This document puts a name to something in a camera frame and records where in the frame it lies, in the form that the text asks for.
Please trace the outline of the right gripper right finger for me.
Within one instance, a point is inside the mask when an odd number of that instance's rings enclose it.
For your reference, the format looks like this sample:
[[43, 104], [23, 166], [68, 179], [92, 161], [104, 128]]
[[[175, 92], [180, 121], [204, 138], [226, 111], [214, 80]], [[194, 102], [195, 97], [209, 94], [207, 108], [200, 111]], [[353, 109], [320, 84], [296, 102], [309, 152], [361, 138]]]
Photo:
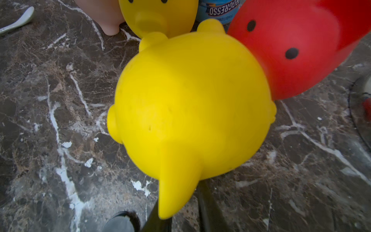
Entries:
[[228, 225], [217, 205], [206, 180], [197, 186], [197, 199], [201, 232], [228, 232]]

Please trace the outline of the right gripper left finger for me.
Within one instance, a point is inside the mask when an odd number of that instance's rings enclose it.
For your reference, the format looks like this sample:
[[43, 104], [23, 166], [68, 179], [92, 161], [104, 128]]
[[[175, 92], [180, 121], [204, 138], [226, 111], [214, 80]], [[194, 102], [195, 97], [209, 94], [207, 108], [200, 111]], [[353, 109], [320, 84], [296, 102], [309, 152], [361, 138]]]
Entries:
[[158, 216], [158, 201], [151, 211], [146, 223], [140, 232], [171, 232], [173, 218], [160, 219]]

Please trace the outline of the yellow piggy bank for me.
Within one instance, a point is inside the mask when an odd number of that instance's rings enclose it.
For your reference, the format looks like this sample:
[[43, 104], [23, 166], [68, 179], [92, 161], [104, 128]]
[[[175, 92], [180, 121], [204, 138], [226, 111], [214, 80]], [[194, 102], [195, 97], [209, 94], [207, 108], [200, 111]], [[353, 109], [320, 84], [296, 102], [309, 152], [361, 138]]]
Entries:
[[207, 19], [195, 32], [152, 32], [141, 40], [119, 78], [107, 129], [159, 181], [158, 216], [168, 219], [201, 180], [249, 160], [276, 112], [258, 61]]
[[197, 0], [121, 0], [119, 6], [127, 25], [139, 38], [151, 32], [172, 38], [191, 31], [198, 3]]

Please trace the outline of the red piggy bank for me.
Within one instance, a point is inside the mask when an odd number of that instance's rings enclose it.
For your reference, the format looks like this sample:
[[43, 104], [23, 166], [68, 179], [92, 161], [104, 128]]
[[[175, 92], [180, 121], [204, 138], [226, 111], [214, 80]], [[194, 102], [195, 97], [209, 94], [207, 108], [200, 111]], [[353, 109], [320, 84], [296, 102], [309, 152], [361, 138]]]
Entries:
[[246, 1], [228, 34], [258, 60], [272, 98], [283, 100], [326, 78], [370, 30], [370, 1]]

